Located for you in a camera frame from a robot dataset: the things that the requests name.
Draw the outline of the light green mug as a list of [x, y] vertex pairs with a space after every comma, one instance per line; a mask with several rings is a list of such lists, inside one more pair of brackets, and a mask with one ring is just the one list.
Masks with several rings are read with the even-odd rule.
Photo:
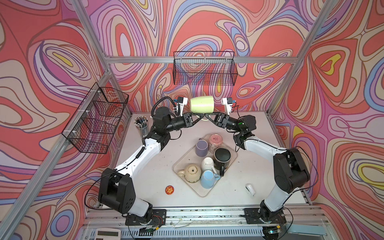
[[213, 96], [201, 96], [191, 99], [190, 109], [192, 113], [211, 114], [214, 112], [215, 102]]

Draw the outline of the black mug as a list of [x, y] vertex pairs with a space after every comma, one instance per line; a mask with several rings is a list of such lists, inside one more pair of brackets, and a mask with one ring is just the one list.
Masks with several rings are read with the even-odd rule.
[[232, 154], [231, 152], [223, 147], [217, 148], [214, 152], [214, 167], [220, 173], [220, 176], [223, 177], [225, 170], [230, 165]]

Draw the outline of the cream round mug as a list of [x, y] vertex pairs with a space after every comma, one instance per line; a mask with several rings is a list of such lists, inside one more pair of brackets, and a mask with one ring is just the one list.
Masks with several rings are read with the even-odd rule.
[[196, 183], [200, 180], [202, 170], [196, 164], [190, 164], [184, 170], [178, 171], [178, 176], [184, 178], [188, 183]]

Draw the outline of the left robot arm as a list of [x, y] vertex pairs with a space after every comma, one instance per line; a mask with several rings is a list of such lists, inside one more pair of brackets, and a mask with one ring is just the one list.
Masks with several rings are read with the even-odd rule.
[[160, 107], [151, 112], [151, 118], [153, 125], [142, 138], [142, 146], [121, 165], [102, 173], [98, 201], [123, 215], [147, 217], [152, 214], [152, 205], [136, 196], [136, 175], [165, 148], [171, 140], [170, 132], [193, 127], [204, 114], [188, 112], [177, 117], [169, 108]]

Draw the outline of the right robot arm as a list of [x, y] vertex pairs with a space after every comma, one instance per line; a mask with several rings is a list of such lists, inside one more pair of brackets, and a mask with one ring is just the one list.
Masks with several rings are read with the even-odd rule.
[[256, 129], [255, 116], [246, 115], [235, 119], [225, 113], [215, 112], [205, 114], [205, 117], [217, 127], [234, 131], [236, 146], [256, 153], [273, 164], [275, 185], [268, 197], [260, 203], [258, 211], [262, 222], [271, 222], [290, 196], [310, 181], [310, 173], [300, 151], [296, 148], [279, 148], [256, 138], [252, 133]]

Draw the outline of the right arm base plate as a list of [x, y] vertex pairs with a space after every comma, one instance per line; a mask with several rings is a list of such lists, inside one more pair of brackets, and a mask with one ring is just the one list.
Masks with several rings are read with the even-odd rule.
[[271, 212], [268, 208], [245, 208], [242, 217], [247, 224], [284, 225], [287, 222], [283, 209]]

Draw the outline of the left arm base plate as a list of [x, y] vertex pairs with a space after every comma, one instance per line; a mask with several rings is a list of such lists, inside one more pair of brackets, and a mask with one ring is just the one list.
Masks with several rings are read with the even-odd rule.
[[143, 217], [129, 214], [126, 217], [126, 226], [161, 227], [166, 223], [166, 209], [150, 209]]

